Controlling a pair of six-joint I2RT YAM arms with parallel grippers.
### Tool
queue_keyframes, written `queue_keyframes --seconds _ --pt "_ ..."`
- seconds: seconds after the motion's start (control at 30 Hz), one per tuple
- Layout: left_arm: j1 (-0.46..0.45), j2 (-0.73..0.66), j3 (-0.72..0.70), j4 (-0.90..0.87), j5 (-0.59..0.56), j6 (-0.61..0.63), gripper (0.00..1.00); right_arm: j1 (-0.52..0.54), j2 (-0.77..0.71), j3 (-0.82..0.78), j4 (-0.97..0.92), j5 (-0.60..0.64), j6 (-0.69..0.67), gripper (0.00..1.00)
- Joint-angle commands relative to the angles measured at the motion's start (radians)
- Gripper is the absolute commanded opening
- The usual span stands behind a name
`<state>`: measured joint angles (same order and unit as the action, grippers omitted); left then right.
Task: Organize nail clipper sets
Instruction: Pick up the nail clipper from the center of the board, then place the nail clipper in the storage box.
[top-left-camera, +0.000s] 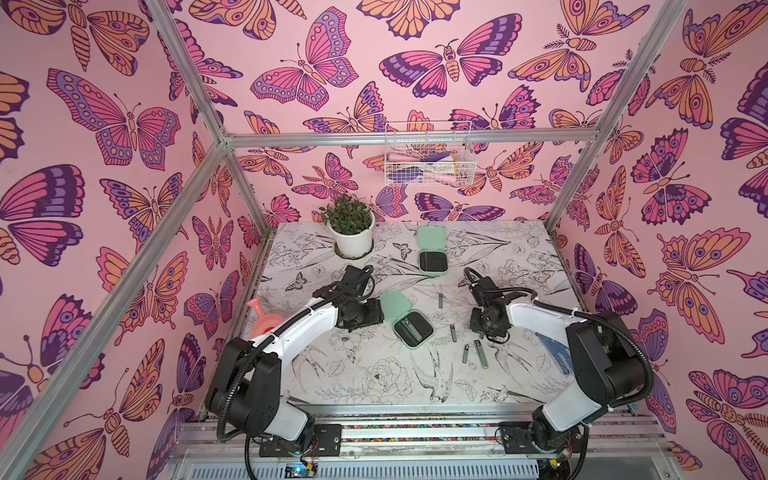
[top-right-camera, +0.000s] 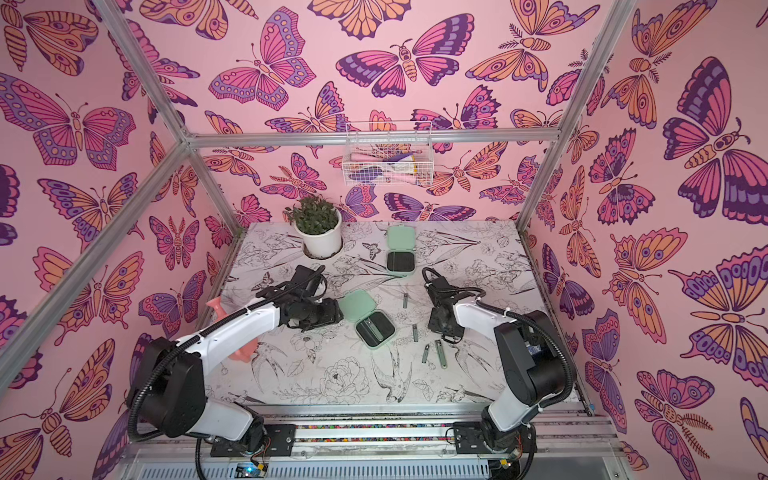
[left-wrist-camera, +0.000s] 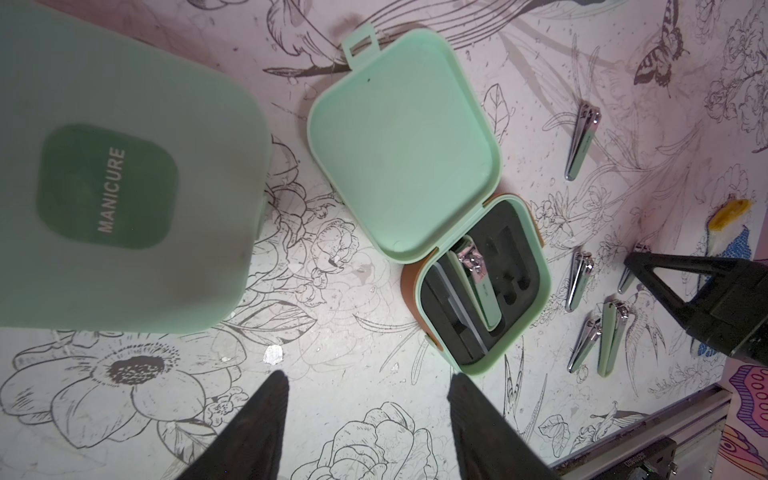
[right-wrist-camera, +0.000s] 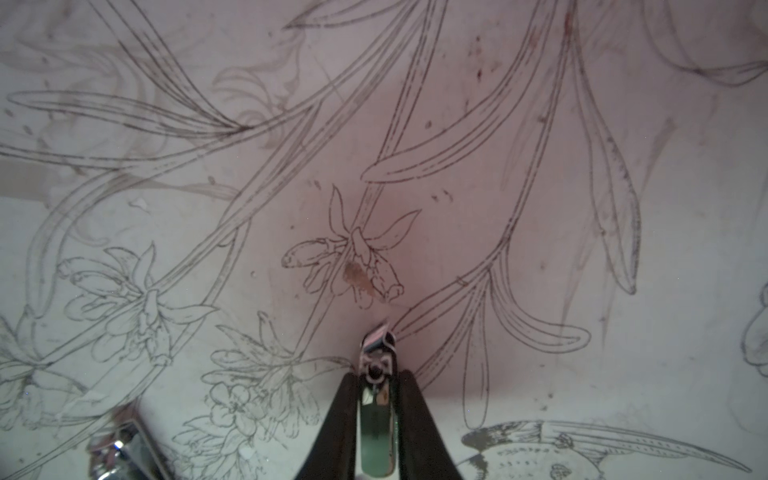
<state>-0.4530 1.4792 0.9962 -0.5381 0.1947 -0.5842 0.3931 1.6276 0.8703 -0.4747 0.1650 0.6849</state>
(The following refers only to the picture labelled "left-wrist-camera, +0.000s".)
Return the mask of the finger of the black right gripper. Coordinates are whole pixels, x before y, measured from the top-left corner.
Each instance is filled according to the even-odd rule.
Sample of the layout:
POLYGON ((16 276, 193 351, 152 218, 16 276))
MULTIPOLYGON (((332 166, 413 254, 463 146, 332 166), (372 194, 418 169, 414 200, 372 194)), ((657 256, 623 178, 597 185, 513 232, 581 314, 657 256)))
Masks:
POLYGON ((631 253, 624 260, 635 277, 693 339, 737 360, 767 358, 767 265, 721 257, 631 253), (656 271, 707 278, 690 300, 656 271))

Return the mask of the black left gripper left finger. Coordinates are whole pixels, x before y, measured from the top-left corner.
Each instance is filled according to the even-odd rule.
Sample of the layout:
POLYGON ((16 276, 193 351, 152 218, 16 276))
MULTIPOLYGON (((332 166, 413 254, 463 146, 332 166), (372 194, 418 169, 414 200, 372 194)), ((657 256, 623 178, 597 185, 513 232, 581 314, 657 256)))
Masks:
POLYGON ((181 479, 278 478, 289 400, 289 381, 271 373, 181 479))

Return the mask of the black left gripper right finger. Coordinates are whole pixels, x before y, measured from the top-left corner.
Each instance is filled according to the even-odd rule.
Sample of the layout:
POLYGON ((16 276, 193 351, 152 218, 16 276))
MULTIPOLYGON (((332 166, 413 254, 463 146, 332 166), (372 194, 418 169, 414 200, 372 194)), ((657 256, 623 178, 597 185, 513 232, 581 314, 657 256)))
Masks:
POLYGON ((555 479, 465 374, 452 376, 448 401, 462 479, 555 479))

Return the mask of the green case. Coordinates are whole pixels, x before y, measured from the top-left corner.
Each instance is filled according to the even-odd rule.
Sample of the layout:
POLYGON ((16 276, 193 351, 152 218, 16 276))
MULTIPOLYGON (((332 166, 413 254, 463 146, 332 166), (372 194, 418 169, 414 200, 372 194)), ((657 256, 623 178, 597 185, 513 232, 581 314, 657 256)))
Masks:
POLYGON ((190 333, 242 299, 272 138, 223 74, 1 5, 1 323, 190 333))
POLYGON ((342 49, 349 72, 310 109, 310 151, 373 245, 402 265, 403 300, 430 343, 457 370, 482 375, 549 297, 535 220, 499 191, 498 141, 442 36, 417 28, 381 46, 364 24, 342 49), (464 235, 502 313, 491 332, 448 263, 464 235))

